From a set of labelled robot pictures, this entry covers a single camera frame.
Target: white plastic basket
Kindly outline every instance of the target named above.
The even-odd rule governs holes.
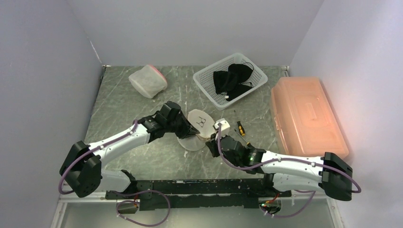
[[[253,88],[245,92],[244,94],[238,96],[237,98],[233,99],[232,101],[227,101],[224,98],[224,95],[216,94],[214,81],[213,81],[213,72],[214,71],[228,71],[228,67],[233,64],[243,64],[243,63],[251,63],[254,67],[252,75],[246,82],[251,82]],[[210,66],[196,72],[193,75],[193,80],[196,82],[197,86],[203,91],[203,93],[213,102],[214,106],[217,107],[218,110],[224,110],[231,104],[237,102],[239,99],[243,98],[244,96],[250,94],[263,84],[267,82],[267,75],[263,73],[263,71],[256,66],[250,59],[246,58],[241,53],[235,53],[222,59]]]

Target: glass panel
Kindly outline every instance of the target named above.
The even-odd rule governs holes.
[[[305,200],[296,200],[291,206],[291,200],[283,201],[280,215],[289,215],[298,211]],[[138,222],[153,224],[164,218],[167,210],[140,211],[128,215]],[[191,208],[172,209],[159,228],[247,228],[247,227],[292,227],[292,228],[334,228],[327,201],[316,199],[299,215],[292,218],[270,218],[263,216],[260,209],[244,209],[242,207],[223,208]],[[133,228],[140,227],[122,218],[117,218],[114,203],[69,203],[62,228]]]

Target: plastic container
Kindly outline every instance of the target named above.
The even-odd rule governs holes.
[[[178,142],[189,151],[198,151],[206,145],[211,135],[215,133],[213,127],[215,121],[207,113],[198,109],[193,109],[188,113],[188,121],[199,130],[200,134],[186,139],[178,138]]]
[[[244,94],[238,96],[237,98],[233,99],[232,101],[227,101],[224,98],[224,95],[218,95],[215,93],[214,81],[213,81],[213,72],[224,70],[228,71],[228,66],[236,63],[236,64],[243,64],[243,63],[251,63],[254,67],[252,75],[250,78],[245,82],[251,82],[253,88],[245,92]],[[193,80],[196,82],[197,86],[203,91],[203,93],[208,97],[208,99],[213,102],[214,106],[218,110],[224,110],[225,108],[229,107],[231,104],[237,102],[244,96],[250,94],[263,84],[267,82],[267,75],[263,73],[263,71],[256,66],[250,59],[246,58],[241,53],[235,53],[222,59],[210,66],[196,72],[193,75]]]
[[[282,77],[271,90],[271,115],[280,153],[345,158],[348,148],[316,77]]]
[[[167,88],[166,78],[153,65],[145,65],[129,76],[132,86],[143,96],[153,98]]]

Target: orange storage box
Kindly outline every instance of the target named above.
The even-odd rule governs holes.
[[[316,77],[282,77],[271,90],[271,116],[280,153],[314,157],[348,149]]]

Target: screwdriver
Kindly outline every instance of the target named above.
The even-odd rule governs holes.
[[[250,142],[248,142],[248,141],[246,141],[243,137],[242,137],[242,135],[241,134],[239,134],[239,132],[237,132],[237,130],[236,129],[234,129],[234,131],[244,140],[244,142],[246,142],[246,145],[247,146],[249,146],[249,147],[253,147],[252,146],[252,144],[250,144]]]
[[[241,134],[241,136],[245,136],[245,129],[242,127],[242,125],[240,124],[240,121],[237,121],[237,124],[238,124],[238,128],[239,128],[239,131],[240,131],[240,134]]]

